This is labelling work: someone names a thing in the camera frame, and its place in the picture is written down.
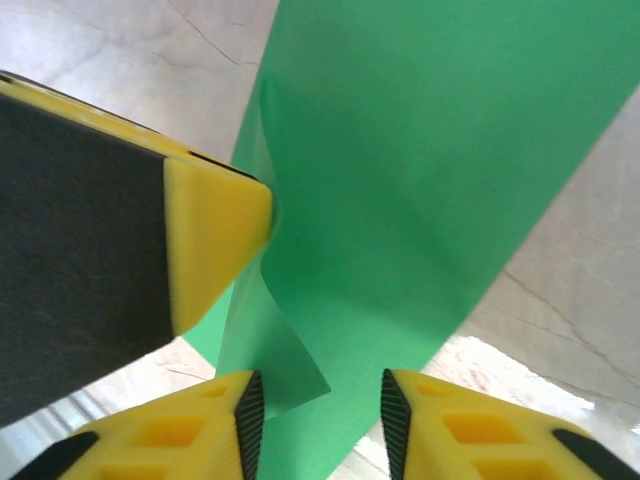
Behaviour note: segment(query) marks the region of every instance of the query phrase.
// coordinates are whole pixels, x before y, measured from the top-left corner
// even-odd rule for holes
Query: black rubber pad
[[[172,339],[163,157],[0,96],[0,425]]]
[[[84,432],[54,443],[10,480],[58,480],[98,441],[95,432]]]
[[[388,368],[382,374],[380,418],[389,456],[391,480],[402,480],[407,460],[407,446],[409,445],[411,407],[398,382],[393,378],[393,372]]]
[[[254,372],[251,376],[236,406],[235,417],[243,478],[255,480],[264,427],[264,394],[260,372]]]
[[[594,439],[563,428],[555,429],[553,436],[602,480],[640,480],[640,474]]]

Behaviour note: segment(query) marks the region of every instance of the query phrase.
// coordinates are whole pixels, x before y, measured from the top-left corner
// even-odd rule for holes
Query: floor
[[[230,158],[276,0],[0,0],[0,67]],[[640,90],[426,370],[590,430],[640,470]],[[178,339],[108,411],[210,378]],[[378,427],[335,478],[387,478]]]

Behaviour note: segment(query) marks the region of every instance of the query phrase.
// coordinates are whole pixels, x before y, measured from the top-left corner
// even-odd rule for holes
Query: yellow plastic part
[[[168,157],[164,163],[171,322],[190,330],[269,239],[269,189],[199,152],[61,93],[11,77],[0,92]]]
[[[85,425],[99,440],[61,480],[242,480],[234,372]]]
[[[552,436],[584,430],[409,370],[393,377],[411,407],[406,480],[598,480]]]
[[[189,158],[168,158],[164,176],[171,317],[176,333],[183,333],[267,242],[271,193]]]

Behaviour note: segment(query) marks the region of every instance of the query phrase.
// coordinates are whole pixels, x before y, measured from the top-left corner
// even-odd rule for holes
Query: marble floor
[[[276,4],[0,0],[0,68],[227,160]],[[640,470],[639,313],[640,90],[426,370],[574,421]],[[213,374],[178,339],[89,391],[115,411]],[[387,478],[381,445],[374,426],[334,477]]]

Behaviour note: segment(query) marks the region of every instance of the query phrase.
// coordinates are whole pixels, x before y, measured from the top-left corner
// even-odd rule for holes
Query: black rubber tip
[[[381,398],[380,417],[384,429],[384,441],[387,444],[391,480],[402,480],[409,445],[411,407],[388,368],[382,374]]]
[[[58,480],[98,439],[96,432],[84,432],[54,443],[11,480]]]
[[[553,436],[602,480],[640,480],[640,474],[594,439],[563,428],[553,430]]]
[[[240,444],[240,462],[244,480],[258,475],[260,444],[264,427],[264,393],[260,372],[253,372],[235,410],[236,431]]]

